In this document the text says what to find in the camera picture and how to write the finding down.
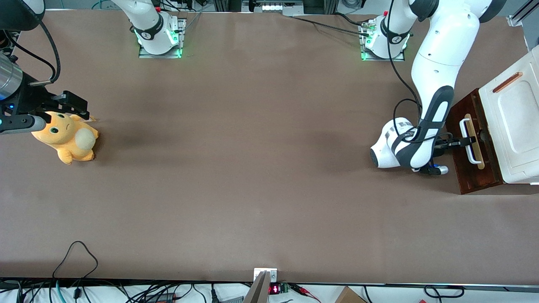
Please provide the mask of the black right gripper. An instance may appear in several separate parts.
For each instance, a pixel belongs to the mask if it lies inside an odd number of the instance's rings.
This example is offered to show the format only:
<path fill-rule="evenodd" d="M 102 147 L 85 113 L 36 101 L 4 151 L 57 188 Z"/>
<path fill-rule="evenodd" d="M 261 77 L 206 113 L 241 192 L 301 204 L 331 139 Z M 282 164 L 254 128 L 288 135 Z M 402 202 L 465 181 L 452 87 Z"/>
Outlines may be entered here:
<path fill-rule="evenodd" d="M 7 98 L 1 100 L 1 115 L 19 115 L 37 113 L 45 123 L 51 123 L 51 115 L 46 112 L 75 114 L 83 120 L 90 120 L 88 102 L 73 92 L 64 90 L 54 95 L 44 86 L 32 87 L 29 85 L 35 78 L 23 75 L 19 88 Z"/>

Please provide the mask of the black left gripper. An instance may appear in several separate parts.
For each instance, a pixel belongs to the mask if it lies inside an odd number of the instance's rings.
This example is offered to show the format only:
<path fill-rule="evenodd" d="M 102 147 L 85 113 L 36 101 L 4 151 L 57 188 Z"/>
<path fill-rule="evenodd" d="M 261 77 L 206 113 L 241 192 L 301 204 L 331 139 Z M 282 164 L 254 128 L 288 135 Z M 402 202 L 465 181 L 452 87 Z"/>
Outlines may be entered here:
<path fill-rule="evenodd" d="M 442 156 L 450 148 L 462 148 L 466 146 L 471 146 L 472 144 L 475 144 L 476 142 L 477 142 L 477 138 L 475 136 L 464 137 L 464 138 L 452 138 L 449 141 L 443 140 L 443 139 L 436 140 L 434 149 L 433 149 L 433 157 Z"/>

